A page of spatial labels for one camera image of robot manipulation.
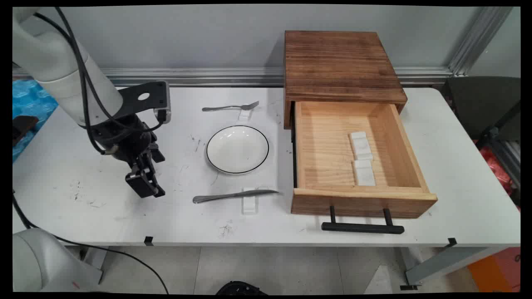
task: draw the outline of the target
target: black drawer handle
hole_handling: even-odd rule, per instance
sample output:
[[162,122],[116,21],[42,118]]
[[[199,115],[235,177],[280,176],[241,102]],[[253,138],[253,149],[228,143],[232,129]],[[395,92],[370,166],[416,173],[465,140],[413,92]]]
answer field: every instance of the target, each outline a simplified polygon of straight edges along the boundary
[[334,213],[334,206],[330,206],[331,210],[331,222],[324,222],[321,224],[321,230],[332,231],[352,231],[352,232],[371,232],[374,234],[402,234],[404,233],[404,227],[394,225],[392,222],[392,216],[389,209],[383,209],[384,219],[386,225],[362,225],[355,223],[336,223],[336,217]]

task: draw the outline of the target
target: floor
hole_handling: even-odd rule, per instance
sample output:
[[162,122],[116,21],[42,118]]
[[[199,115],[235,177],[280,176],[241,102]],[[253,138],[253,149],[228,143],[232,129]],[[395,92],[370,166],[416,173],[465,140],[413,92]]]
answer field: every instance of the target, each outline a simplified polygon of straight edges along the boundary
[[[249,283],[268,295],[363,294],[380,265],[387,266],[394,294],[478,291],[467,268],[427,281],[418,291],[401,291],[400,285],[406,284],[405,265],[400,250],[390,247],[112,248],[153,267],[171,294],[214,295],[231,280]],[[436,251],[423,248],[421,254],[427,259]],[[102,269],[103,291],[164,293],[149,269],[124,255],[108,253]]]

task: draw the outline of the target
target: robotic arm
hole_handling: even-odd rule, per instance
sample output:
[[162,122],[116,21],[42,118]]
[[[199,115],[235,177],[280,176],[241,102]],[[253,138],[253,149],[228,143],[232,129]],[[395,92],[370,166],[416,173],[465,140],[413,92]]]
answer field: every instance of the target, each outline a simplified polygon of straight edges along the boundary
[[[168,84],[156,81],[117,90],[80,43],[76,43],[79,48],[76,56],[73,36],[66,39],[67,34],[53,31],[32,36],[22,29],[20,23],[38,9],[13,8],[13,62],[32,75],[59,106],[88,131],[89,138],[105,149],[102,154],[111,154],[129,164],[131,172],[126,175],[126,182],[140,197],[165,195],[155,178],[152,159],[156,163],[164,161],[153,130],[170,122]],[[85,82],[81,81],[80,72],[87,78]],[[86,97],[82,84],[86,86]],[[148,94],[148,98],[139,101],[142,94]],[[152,129],[136,116],[148,109],[154,110],[160,123]]]

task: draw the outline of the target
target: open drawer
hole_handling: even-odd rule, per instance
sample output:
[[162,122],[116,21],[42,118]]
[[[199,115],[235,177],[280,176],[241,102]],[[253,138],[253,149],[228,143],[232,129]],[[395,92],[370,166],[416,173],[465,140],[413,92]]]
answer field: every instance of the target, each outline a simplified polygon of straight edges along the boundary
[[[292,213],[417,218],[436,201],[429,192],[393,104],[295,102]],[[357,186],[349,134],[365,131],[375,186]]]

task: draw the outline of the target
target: blue bubble wrap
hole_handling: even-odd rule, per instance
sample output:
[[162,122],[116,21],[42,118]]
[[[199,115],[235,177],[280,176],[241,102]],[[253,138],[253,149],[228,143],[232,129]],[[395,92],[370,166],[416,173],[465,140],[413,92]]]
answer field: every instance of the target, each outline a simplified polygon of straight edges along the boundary
[[52,115],[57,102],[35,80],[17,80],[13,82],[13,119],[19,115],[37,117],[39,121],[33,130],[13,147],[13,163],[41,130],[46,120]]

